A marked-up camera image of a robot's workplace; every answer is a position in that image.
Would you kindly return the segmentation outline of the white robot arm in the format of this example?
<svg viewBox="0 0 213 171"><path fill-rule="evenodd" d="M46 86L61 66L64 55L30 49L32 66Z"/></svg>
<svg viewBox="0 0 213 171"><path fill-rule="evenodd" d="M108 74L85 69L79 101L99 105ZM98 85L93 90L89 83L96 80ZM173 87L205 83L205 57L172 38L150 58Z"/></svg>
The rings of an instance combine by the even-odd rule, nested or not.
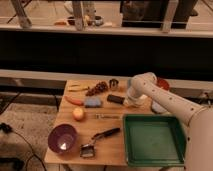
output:
<svg viewBox="0 0 213 171"><path fill-rule="evenodd" d="M213 108L158 87L157 77L152 72L130 79L126 101L135 104L142 95L156 101L188 127L185 171L213 171Z"/></svg>

